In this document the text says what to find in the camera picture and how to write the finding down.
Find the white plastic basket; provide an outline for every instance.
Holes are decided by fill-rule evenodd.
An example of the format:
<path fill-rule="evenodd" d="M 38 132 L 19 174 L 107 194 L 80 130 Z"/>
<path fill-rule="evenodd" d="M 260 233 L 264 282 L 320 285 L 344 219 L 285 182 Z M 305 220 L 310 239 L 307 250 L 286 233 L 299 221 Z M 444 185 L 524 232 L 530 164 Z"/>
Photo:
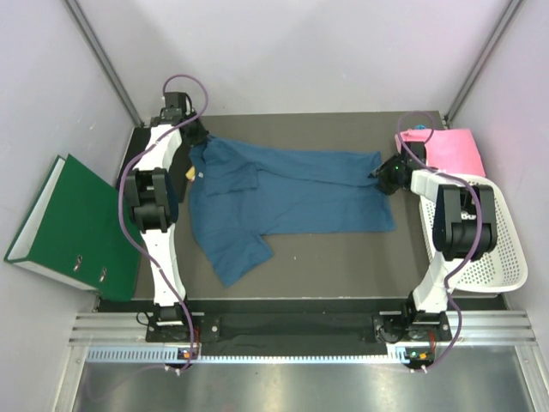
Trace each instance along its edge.
<path fill-rule="evenodd" d="M 491 253 L 486 253 L 480 260 L 472 262 L 466 268 L 456 288 L 483 294 L 499 294 L 518 289 L 528 277 L 528 266 L 503 193 L 491 180 L 466 174 L 457 176 L 472 184 L 493 187 L 496 200 L 498 243 Z M 419 213 L 421 214 L 427 254 L 431 261 L 435 253 L 435 246 L 432 243 L 435 203 L 422 197 L 419 203 Z"/>

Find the green binder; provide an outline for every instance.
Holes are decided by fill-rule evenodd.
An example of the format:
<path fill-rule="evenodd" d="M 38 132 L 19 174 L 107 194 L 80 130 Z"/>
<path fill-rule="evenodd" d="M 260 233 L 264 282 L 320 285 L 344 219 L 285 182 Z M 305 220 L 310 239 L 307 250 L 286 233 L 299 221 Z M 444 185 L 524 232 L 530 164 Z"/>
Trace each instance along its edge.
<path fill-rule="evenodd" d="M 4 260 L 109 300 L 131 300 L 140 257 L 118 225 L 117 196 L 73 156 L 57 157 Z M 141 243 L 127 213 L 124 219 Z"/>

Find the metal rivet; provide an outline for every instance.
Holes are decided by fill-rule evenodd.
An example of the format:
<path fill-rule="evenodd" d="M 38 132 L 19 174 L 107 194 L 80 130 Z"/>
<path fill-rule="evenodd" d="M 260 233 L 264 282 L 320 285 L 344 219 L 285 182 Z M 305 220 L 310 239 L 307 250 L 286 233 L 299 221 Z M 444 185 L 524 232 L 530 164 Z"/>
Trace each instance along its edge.
<path fill-rule="evenodd" d="M 74 272 L 78 271 L 80 269 L 80 265 L 82 264 L 82 255 L 78 255 L 76 257 L 76 263 L 75 263 L 75 267 L 72 268 L 72 270 Z"/>

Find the pink cloth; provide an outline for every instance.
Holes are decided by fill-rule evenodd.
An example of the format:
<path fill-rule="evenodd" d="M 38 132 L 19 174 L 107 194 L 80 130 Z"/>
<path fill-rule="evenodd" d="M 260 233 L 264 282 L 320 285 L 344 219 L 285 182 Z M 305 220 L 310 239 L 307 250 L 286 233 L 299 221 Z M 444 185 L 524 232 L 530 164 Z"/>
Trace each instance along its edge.
<path fill-rule="evenodd" d="M 430 129 L 406 130 L 402 138 L 405 142 L 424 142 Z M 401 151 L 401 143 L 395 136 L 396 148 Z M 482 159 L 469 129 L 435 130 L 431 140 L 425 145 L 427 165 L 448 173 L 464 173 L 485 177 Z"/>

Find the wall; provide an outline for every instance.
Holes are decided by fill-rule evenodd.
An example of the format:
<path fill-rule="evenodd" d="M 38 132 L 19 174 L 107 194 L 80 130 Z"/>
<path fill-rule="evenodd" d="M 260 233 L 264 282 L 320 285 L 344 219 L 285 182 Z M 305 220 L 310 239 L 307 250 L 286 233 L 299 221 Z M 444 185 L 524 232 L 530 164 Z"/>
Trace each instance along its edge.
<path fill-rule="evenodd" d="M 444 112 L 507 0 L 80 3 L 148 120 L 180 72 L 204 81 L 212 115 Z"/>
<path fill-rule="evenodd" d="M 454 126 L 473 130 L 510 206 L 528 261 L 527 283 L 510 298 L 528 310 L 549 361 L 548 23 L 548 2 L 525 2 Z"/>
<path fill-rule="evenodd" d="M 109 182 L 130 120 L 58 0 L 0 5 L 0 252 L 57 154 Z M 0 263 L 0 410 L 48 410 L 75 313 L 93 296 Z"/>

